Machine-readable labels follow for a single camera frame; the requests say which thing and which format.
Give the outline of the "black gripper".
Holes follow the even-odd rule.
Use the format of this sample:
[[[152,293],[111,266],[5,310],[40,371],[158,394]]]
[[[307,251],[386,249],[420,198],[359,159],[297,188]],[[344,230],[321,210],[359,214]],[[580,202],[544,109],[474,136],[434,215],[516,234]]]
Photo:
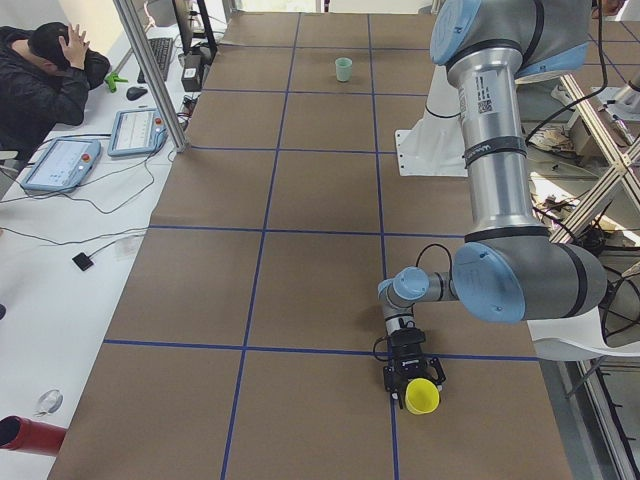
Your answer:
[[[429,380],[442,393],[445,373],[439,359],[422,351],[425,333],[415,327],[396,330],[389,336],[390,364],[383,368],[386,391],[400,408],[405,407],[405,392],[409,382],[423,378]]]

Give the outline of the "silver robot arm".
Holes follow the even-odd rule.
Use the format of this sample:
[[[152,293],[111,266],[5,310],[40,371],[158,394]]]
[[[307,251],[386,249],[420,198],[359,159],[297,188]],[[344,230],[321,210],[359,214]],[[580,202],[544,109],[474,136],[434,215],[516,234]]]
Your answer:
[[[446,272],[413,265],[378,287],[390,350],[384,385],[412,414],[434,411],[445,381],[422,351],[417,303],[459,301],[481,320],[518,323],[584,315],[605,295],[601,263],[552,242],[534,216],[516,100],[518,83],[583,64],[590,18],[587,1],[449,1],[438,15],[430,53],[458,94],[474,224]]]

